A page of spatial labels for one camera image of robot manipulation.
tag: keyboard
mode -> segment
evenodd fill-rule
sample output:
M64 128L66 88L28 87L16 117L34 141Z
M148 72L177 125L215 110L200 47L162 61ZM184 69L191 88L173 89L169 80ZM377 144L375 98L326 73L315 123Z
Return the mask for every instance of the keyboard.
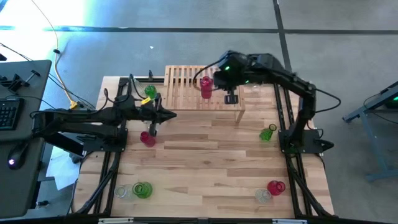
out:
M24 99L0 99L0 131L15 130Z

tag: red plastic cup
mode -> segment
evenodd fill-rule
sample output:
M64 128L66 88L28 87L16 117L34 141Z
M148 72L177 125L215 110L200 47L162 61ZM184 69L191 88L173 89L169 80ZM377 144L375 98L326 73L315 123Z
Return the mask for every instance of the red plastic cup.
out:
M151 136L147 131L141 132L139 139L142 141L142 143L144 143L146 147L152 147L156 143L155 138Z
M283 183L282 181L273 180L268 183L267 189L271 193L271 195L277 196L285 191L286 186L285 183Z
M203 99L210 99L212 88L213 80L210 77L205 76L200 80L201 97Z

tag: gray floor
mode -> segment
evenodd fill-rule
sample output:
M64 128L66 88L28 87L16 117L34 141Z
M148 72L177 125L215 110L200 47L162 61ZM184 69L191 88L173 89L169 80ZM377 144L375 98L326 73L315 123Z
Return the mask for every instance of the gray floor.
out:
M277 28L272 0L36 2L58 26ZM397 1L279 0L279 4L285 29L398 29ZM55 13L55 7L64 10ZM28 21L20 19L27 15ZM0 31L0 42L28 57L53 59L53 33L26 29L26 24L37 23L47 27L28 3L6 5L0 12L0 26L18 29ZM162 75L165 65L205 65L227 49L269 52L283 61L278 34L59 32L58 36L63 52L59 71L65 83L92 103L105 75L146 75L148 69ZM335 143L325 153L335 213L344 218L398 223L398 178L372 183L364 179L378 171L370 142L360 120L345 124L341 119L365 98L397 81L397 36L286 35L286 39L293 70L342 99L339 108L315 117L316 126L325 129L324 138ZM10 60L20 60L6 53ZM44 99L56 107L68 106L63 92L51 82ZM334 103L319 94L318 108ZM389 134L396 133L396 125L380 119L372 119L372 123L376 134L394 140ZM397 165L396 151L388 152L391 165ZM50 199L52 206L29 211L25 217L65 214L70 191L57 192L53 182L44 184L39 199Z

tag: paper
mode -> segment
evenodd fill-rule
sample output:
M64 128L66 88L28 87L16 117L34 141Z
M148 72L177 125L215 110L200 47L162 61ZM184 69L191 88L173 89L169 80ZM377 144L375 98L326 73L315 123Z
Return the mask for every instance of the paper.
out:
M79 177L79 171L80 163L74 164L69 157L69 152L53 147L45 176L54 177L58 190L75 183Z

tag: green bottle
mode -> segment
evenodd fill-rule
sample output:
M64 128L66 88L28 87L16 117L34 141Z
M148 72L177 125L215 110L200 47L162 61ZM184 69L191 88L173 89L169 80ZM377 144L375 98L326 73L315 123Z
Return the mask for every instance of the green bottle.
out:
M148 198L152 194L152 186L148 182L138 182L132 186L132 192L139 198Z
M259 137L262 141L269 141L274 131L276 131L276 125L270 124L268 128L264 128L261 131Z
M152 100L155 98L156 93L157 93L156 87L154 85L149 85L149 86L145 87L145 94Z

